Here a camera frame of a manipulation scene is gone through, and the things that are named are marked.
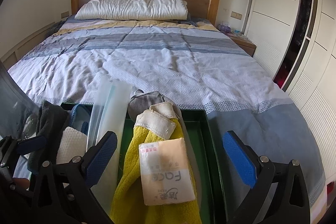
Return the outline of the person's left hand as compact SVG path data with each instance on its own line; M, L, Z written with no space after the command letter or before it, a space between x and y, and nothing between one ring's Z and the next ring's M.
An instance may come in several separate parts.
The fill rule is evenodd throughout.
M27 178L13 178L13 182L17 189L27 190L30 187L30 180Z

